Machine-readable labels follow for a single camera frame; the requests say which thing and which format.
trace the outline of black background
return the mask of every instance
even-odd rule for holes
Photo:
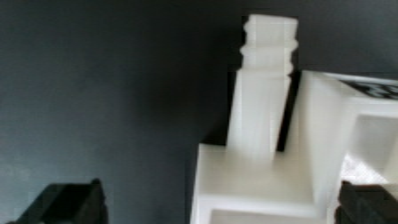
[[[398,78],[398,1],[0,1],[0,222],[100,177],[112,224],[189,223],[253,12],[299,18],[297,69]]]

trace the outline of dark gray surface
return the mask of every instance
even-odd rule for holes
[[[112,224],[187,223],[249,12],[301,20],[299,69],[398,79],[393,0],[0,1],[0,223],[94,177]]]

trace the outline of white 3d printed object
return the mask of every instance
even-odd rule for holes
[[[397,81],[302,72],[274,153],[295,29],[295,19],[251,16],[228,146],[199,145],[190,224],[334,223],[341,179],[398,183]]]

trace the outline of black object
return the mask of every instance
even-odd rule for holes
[[[102,182],[52,184],[16,224],[107,224],[109,212]]]
[[[336,209],[334,220],[336,220],[336,224],[356,224],[350,220],[350,217],[341,207],[338,207]]]
[[[336,224],[398,224],[398,201],[381,185],[343,182]]]
[[[356,81],[343,81],[341,82],[357,89],[368,96],[384,99],[398,100],[398,86],[386,85],[381,83],[372,82],[356,82]]]

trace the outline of white post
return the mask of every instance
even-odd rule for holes
[[[290,88],[297,20],[251,15],[231,109],[228,154],[247,166],[270,164]]]

